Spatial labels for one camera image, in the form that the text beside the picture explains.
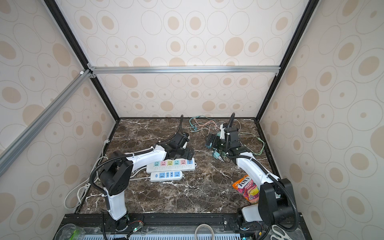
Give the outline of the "long white power strip pastel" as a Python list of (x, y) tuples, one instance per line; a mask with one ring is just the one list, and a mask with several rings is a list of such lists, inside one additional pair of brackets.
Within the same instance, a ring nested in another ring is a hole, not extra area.
[(195, 159), (185, 160), (185, 159), (175, 159), (175, 160), (164, 160), (156, 161), (152, 164), (147, 165), (146, 172), (148, 174), (153, 172), (161, 171), (194, 171), (196, 169)]

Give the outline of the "short white power strip blue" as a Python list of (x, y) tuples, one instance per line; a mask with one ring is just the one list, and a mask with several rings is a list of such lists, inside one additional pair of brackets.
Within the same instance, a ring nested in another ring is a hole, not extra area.
[(179, 181), (184, 177), (182, 171), (153, 172), (150, 176), (151, 182)]

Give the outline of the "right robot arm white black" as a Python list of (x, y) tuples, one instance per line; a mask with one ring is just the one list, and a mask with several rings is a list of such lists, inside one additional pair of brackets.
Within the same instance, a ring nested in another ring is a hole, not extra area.
[(226, 154), (226, 158), (243, 169), (258, 186), (258, 204), (242, 208), (242, 216), (246, 222), (277, 225), (286, 232), (293, 232), (298, 228), (299, 211), (292, 183), (267, 170), (251, 150), (240, 143), (237, 128), (227, 127), (217, 134), (209, 134), (206, 147)]

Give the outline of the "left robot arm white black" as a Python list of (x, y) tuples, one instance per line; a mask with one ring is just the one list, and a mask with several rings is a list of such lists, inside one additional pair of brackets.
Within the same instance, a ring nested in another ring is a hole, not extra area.
[(153, 147), (138, 152), (123, 154), (118, 151), (106, 162), (95, 167), (90, 174), (90, 184), (106, 199), (109, 215), (118, 221), (127, 213), (124, 191), (133, 171), (164, 160), (192, 160), (194, 150), (187, 147), (188, 133), (176, 133)]

